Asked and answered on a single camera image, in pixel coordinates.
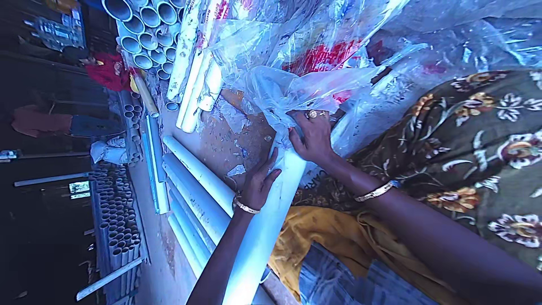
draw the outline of pipe bundle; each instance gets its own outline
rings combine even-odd
[[[126,167],[103,163],[90,176],[94,180],[91,183],[94,219],[99,228],[97,261],[104,277],[140,256],[141,232]],[[136,278],[137,268],[133,268],[104,286],[107,303],[112,304],[133,291]]]
[[[135,166],[136,162],[143,160],[141,150],[141,135],[139,128],[143,116],[143,107],[140,102],[140,94],[128,91],[120,92],[120,106],[124,112],[126,125],[126,156],[128,166]]]

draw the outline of bracelet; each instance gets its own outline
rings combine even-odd
[[[371,193],[369,193],[367,195],[364,195],[364,196],[356,197],[356,198],[354,198],[354,200],[358,201],[358,202],[363,202],[365,200],[378,197],[378,196],[386,193],[387,191],[389,191],[390,188],[392,188],[394,186],[397,187],[397,184],[398,184],[398,181],[390,180],[388,183],[386,183],[383,186],[375,189]]]
[[[240,195],[236,195],[236,196],[234,197],[234,202],[233,202],[233,203],[234,203],[236,206],[240,207],[243,211],[248,212],[248,213],[250,213],[250,214],[258,214],[258,213],[260,212],[260,210],[258,210],[258,209],[252,209],[252,208],[249,208],[248,206],[246,206],[246,205],[240,203],[240,202],[239,202],[239,198],[241,198],[241,196],[240,196]]]

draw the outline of metal rod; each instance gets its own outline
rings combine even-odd
[[[81,177],[88,177],[88,173],[78,173],[78,174],[70,174],[70,175],[62,175],[62,176],[54,176],[54,177],[45,177],[45,178],[38,178],[38,179],[31,179],[31,180],[23,180],[23,181],[16,181],[14,185],[17,186],[27,186],[27,185],[35,185],[39,183],[46,183],[46,182],[53,182],[53,181],[60,181],[60,180],[66,180],[66,179],[74,179],[74,178],[81,178]]]
[[[115,271],[111,272],[106,277],[100,279],[99,281],[97,281],[97,282],[85,287],[81,291],[79,291],[77,293],[75,299],[77,301],[80,301],[82,298],[84,298],[87,295],[89,295],[89,294],[95,292],[96,290],[102,288],[105,284],[107,284],[107,283],[111,282],[112,280],[116,279],[117,277],[123,275],[127,271],[131,270],[133,267],[141,264],[142,262],[143,262],[143,257],[140,257],[138,259],[135,259],[135,260],[129,262],[128,264],[122,266],[118,270],[115,270]]]

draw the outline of hand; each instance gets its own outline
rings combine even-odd
[[[273,164],[275,164],[278,154],[279,151],[275,148],[270,159],[262,159],[262,161],[248,172],[243,192],[239,199],[242,204],[252,209],[260,210],[266,203],[271,185],[273,185],[273,182],[275,182],[275,179],[281,173],[280,169],[276,169],[267,175]]]
[[[336,153],[331,148],[331,124],[330,115],[327,111],[317,110],[318,115],[315,118],[307,118],[305,111],[292,111],[288,114],[292,116],[305,135],[304,141],[301,141],[295,128],[289,129],[289,137],[295,152],[306,161],[311,161],[319,166],[329,162],[336,157]]]

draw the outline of blue fabric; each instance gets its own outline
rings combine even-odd
[[[123,131],[121,125],[115,121],[79,115],[73,116],[70,127],[72,136],[77,137],[103,137],[119,134]]]
[[[303,305],[437,305],[384,263],[374,260],[366,278],[356,278],[322,245],[313,243],[299,274]]]

